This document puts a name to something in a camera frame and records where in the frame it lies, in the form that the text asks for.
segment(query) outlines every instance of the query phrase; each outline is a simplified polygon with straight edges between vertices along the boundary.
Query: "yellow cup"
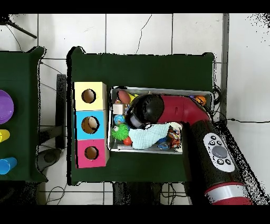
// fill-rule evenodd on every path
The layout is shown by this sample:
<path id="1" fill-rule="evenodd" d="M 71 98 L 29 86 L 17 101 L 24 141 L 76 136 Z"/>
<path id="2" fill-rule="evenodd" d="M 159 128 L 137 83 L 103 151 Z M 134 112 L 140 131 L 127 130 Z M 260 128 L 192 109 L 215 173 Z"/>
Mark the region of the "yellow cup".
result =
<path id="1" fill-rule="evenodd" d="M 0 129 L 0 142 L 7 140 L 10 137 L 10 133 L 8 130 Z"/>

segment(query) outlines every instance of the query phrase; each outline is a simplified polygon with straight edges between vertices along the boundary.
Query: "green table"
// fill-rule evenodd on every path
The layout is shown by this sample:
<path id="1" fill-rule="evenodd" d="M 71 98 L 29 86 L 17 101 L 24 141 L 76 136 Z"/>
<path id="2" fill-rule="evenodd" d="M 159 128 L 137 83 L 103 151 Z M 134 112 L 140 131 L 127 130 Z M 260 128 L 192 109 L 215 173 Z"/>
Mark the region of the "green table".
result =
<path id="1" fill-rule="evenodd" d="M 0 180 L 43 182 L 47 178 L 36 168 L 38 143 L 38 62 L 45 49 L 36 47 L 27 53 L 0 52 L 0 89 L 14 102 L 12 118 L 0 125 L 11 136 L 0 143 L 0 158 L 15 157 L 18 164 Z"/>
<path id="2" fill-rule="evenodd" d="M 214 55 L 115 55 L 85 54 L 73 47 L 67 55 L 67 85 L 71 82 L 101 81 L 112 86 L 212 91 Z M 83 182 L 182 182 L 186 180 L 182 155 L 110 152 L 106 167 L 75 168 L 73 109 L 67 110 L 72 145 L 69 147 L 68 178 Z"/>

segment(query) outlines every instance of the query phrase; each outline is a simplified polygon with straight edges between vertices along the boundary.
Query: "white stripe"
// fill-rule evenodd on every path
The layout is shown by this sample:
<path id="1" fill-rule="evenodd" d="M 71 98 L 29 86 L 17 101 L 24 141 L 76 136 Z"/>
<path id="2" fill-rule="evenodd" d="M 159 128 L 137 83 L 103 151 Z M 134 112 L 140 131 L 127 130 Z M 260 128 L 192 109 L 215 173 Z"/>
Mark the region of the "white stripe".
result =
<path id="1" fill-rule="evenodd" d="M 246 197 L 249 198 L 248 192 L 245 186 L 242 185 L 226 185 L 220 186 L 209 191 L 205 196 L 211 203 L 215 203 L 217 201 L 234 198 L 234 197 Z"/>

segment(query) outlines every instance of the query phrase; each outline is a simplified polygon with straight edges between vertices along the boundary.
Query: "light blue cloth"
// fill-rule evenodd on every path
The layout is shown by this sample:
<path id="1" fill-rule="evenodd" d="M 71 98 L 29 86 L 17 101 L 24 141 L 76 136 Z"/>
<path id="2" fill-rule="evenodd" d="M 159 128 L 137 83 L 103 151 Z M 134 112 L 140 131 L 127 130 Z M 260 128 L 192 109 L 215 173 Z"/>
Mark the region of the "light blue cloth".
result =
<path id="1" fill-rule="evenodd" d="M 137 150 L 149 148 L 161 138 L 168 134 L 170 124 L 152 125 L 150 128 L 143 129 L 130 129 L 129 137 L 132 140 L 132 147 Z"/>

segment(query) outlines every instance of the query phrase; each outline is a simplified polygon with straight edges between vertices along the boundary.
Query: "green spiky ball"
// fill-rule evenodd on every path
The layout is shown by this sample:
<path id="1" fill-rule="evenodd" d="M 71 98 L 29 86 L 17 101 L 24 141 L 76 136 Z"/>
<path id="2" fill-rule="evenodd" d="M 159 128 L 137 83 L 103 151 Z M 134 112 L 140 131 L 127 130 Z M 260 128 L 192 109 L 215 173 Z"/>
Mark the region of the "green spiky ball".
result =
<path id="1" fill-rule="evenodd" d="M 117 140 L 122 141 L 129 136 L 129 130 L 126 124 L 120 124 L 119 126 L 115 126 L 114 129 L 112 130 L 112 137 Z"/>

